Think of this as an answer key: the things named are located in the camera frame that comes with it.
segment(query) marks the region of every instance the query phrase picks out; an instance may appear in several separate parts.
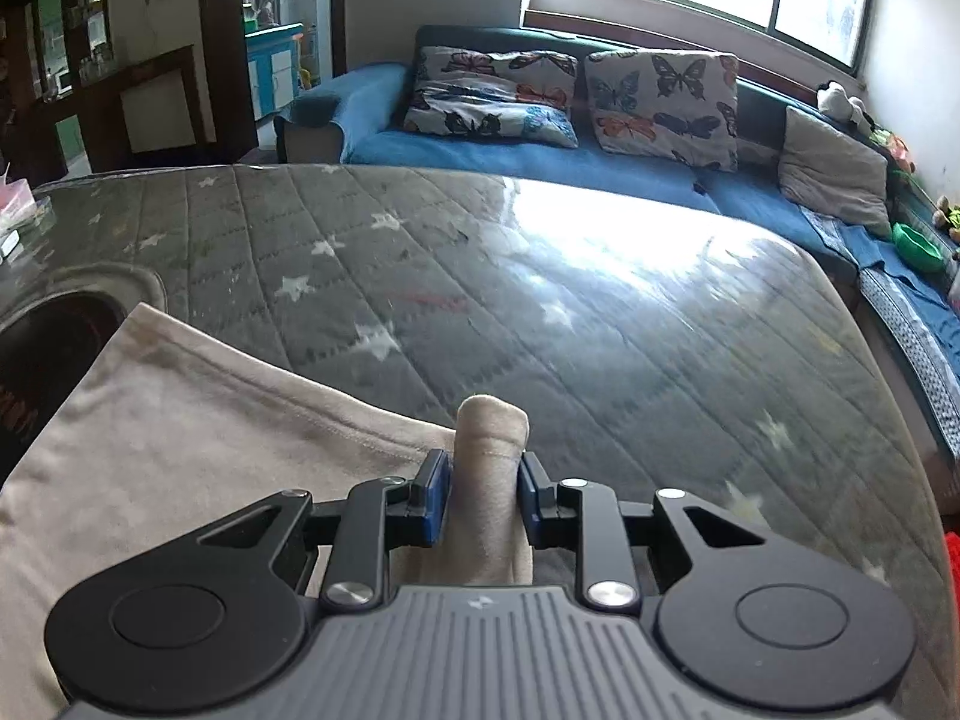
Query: blue sofa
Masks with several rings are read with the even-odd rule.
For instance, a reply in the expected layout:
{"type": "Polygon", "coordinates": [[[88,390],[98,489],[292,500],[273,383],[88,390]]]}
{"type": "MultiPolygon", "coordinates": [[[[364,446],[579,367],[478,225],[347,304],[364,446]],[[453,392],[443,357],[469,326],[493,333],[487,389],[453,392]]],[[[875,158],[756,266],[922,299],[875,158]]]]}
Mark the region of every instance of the blue sofa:
{"type": "Polygon", "coordinates": [[[750,81],[738,81],[741,168],[692,169],[659,157],[603,151],[593,135],[582,70],[587,55],[622,47],[577,35],[534,29],[423,26],[416,46],[479,52],[546,49],[581,62],[573,106],[577,149],[527,141],[478,141],[405,132],[400,128],[412,84],[411,66],[368,65],[320,84],[275,118],[280,161],[445,167],[498,173],[683,205],[758,224],[808,251],[834,281],[856,284],[857,267],[833,250],[808,215],[776,183],[787,105],[819,117],[808,105],[750,81]]]}

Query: sofa backrest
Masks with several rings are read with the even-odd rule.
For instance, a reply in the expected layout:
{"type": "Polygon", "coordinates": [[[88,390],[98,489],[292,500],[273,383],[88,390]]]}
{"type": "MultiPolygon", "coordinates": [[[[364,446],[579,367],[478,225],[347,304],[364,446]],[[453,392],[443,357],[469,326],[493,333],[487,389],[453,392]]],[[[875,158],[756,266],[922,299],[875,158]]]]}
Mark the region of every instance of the sofa backrest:
{"type": "MultiPolygon", "coordinates": [[[[550,50],[576,57],[581,71],[577,74],[574,95],[581,100],[587,98],[587,81],[583,73],[587,56],[594,52],[608,52],[627,46],[622,43],[596,40],[574,35],[568,32],[552,32],[543,29],[491,28],[490,26],[422,26],[416,33],[416,50],[420,46],[450,46],[455,49],[469,49],[474,52],[531,52],[532,50],[550,50]]],[[[752,81],[737,81],[738,136],[745,141],[759,143],[760,146],[781,151],[784,148],[786,132],[786,106],[793,105],[800,110],[824,119],[815,108],[793,98],[781,95],[752,81]]]]}

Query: orange butterfly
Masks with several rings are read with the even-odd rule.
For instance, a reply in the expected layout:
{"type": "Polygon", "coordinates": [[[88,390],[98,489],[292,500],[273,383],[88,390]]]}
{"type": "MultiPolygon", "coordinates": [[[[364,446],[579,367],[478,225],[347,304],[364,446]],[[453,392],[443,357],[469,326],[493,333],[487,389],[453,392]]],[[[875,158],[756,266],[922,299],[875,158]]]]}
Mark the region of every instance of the orange butterfly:
{"type": "Polygon", "coordinates": [[[603,129],[603,134],[608,138],[618,138],[624,132],[629,132],[631,138],[635,138],[638,133],[648,141],[656,141],[654,122],[641,116],[631,116],[626,119],[619,119],[616,116],[598,116],[597,127],[603,129]]]}
{"type": "Polygon", "coordinates": [[[544,89],[538,92],[530,84],[517,84],[517,102],[518,103],[537,103],[549,105],[559,111],[566,110],[566,92],[560,87],[555,89],[544,89]]]}
{"type": "Polygon", "coordinates": [[[740,70],[740,60],[733,55],[720,55],[720,65],[723,67],[723,83],[733,89],[736,87],[736,74],[740,70]]]}

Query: white plush toy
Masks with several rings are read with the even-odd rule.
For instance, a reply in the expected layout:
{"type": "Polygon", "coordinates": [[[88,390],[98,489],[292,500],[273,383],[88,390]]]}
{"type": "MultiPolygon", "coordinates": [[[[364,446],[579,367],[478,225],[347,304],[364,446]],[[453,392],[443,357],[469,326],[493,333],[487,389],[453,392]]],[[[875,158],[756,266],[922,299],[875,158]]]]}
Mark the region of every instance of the white plush toy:
{"type": "Polygon", "coordinates": [[[817,90],[817,108],[834,122],[853,122],[857,131],[865,138],[869,137],[874,129],[870,117],[864,111],[863,100],[848,98],[846,90],[836,81],[830,81],[826,87],[817,90]]]}

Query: butterfly print pillow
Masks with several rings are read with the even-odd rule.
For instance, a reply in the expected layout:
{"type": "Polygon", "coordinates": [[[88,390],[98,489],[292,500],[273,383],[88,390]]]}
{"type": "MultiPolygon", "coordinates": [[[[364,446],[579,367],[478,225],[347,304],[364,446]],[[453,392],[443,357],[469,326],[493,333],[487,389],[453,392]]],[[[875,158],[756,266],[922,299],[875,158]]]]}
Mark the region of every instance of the butterfly print pillow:
{"type": "Polygon", "coordinates": [[[482,53],[424,46],[416,57],[409,132],[522,138],[576,148],[570,124],[577,60],[555,52],[482,53]]]}
{"type": "Polygon", "coordinates": [[[735,56],[637,49],[587,59],[590,114],[605,151],[736,170],[735,56]]]}

